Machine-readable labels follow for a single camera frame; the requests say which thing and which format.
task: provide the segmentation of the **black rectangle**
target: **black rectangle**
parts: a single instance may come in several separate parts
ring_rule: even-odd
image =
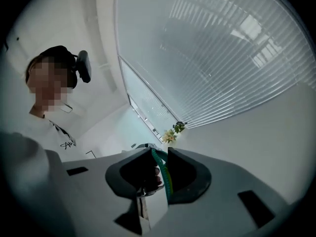
[[[72,176],[72,175],[77,175],[77,174],[80,174],[80,173],[83,173],[86,171],[88,171],[87,168],[79,167],[79,168],[68,169],[67,173],[68,173],[68,175]]]
[[[275,217],[253,191],[240,192],[238,196],[258,228],[264,226]]]

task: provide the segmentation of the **green lanyard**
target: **green lanyard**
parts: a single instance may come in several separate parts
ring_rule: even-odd
[[[171,195],[173,194],[173,189],[172,189],[171,177],[170,177],[168,168],[166,166],[167,160],[168,160],[168,154],[163,151],[156,152],[156,150],[152,148],[152,156],[154,157],[156,163],[158,164],[160,168],[165,190],[166,190],[167,200],[169,201],[171,198]]]

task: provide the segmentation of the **headset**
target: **headset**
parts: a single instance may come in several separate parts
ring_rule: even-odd
[[[74,89],[77,85],[78,71],[80,78],[85,83],[91,81],[91,65],[87,51],[82,50],[78,55],[72,54],[62,45],[51,47],[41,53],[42,56],[53,57],[55,61],[62,62],[67,65],[69,75],[72,77],[72,85],[70,88]]]

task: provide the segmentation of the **window blinds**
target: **window blinds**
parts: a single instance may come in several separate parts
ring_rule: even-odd
[[[280,0],[116,0],[116,31],[119,56],[188,128],[316,86],[310,43]]]
[[[122,60],[120,63],[127,93],[162,136],[177,120],[130,67]]]

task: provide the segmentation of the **small flowers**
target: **small flowers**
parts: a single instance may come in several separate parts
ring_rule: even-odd
[[[175,135],[175,132],[172,129],[170,129],[164,133],[162,137],[162,141],[170,143],[172,141],[175,141],[176,138],[177,138],[177,135]]]

